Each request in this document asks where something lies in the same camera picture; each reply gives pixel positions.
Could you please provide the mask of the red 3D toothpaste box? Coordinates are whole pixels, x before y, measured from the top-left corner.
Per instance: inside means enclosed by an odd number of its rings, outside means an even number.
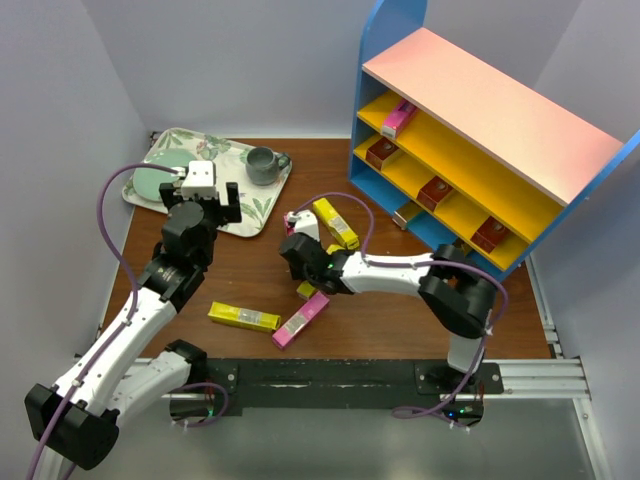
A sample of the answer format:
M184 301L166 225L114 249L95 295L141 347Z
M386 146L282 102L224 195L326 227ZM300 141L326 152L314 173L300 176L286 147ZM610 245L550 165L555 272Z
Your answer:
M423 185L416 197L416 201L430 212L434 212L451 192L453 187L439 176L434 176Z
M475 231L471 241L479 249L491 253L510 234L510 230L500 221L489 216Z

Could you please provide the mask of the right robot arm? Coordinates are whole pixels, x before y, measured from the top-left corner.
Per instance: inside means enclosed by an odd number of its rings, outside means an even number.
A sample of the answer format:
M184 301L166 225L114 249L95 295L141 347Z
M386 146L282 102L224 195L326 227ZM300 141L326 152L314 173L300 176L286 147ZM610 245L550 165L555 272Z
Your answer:
M294 279L307 280L328 295L382 292L422 299L450 333L448 386L466 393L480 382L489 316L504 288L454 246L414 256L329 253L318 240L294 233L282 241L279 255Z

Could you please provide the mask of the dark red toothpaste box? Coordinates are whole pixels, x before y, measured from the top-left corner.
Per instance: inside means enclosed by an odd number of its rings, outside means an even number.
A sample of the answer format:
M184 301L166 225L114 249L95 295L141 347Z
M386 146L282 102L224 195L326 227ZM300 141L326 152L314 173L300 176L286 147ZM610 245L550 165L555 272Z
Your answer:
M381 138L367 149L365 159L375 169L382 170L401 155L402 150L397 145Z

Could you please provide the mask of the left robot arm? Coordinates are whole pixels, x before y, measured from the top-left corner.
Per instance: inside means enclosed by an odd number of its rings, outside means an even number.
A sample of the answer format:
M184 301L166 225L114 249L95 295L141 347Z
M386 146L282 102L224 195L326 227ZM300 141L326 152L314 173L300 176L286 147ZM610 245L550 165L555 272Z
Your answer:
M25 397L38 445L30 479L56 479L59 461L91 470L109 454L121 427L174 390L196 392L207 380L206 354L175 341L146 367L128 373L159 330L173 320L205 279L219 227L241 220L238 186L226 185L221 204L210 181L181 179L160 187L168 209L162 239L122 310L92 347L52 386L36 384Z

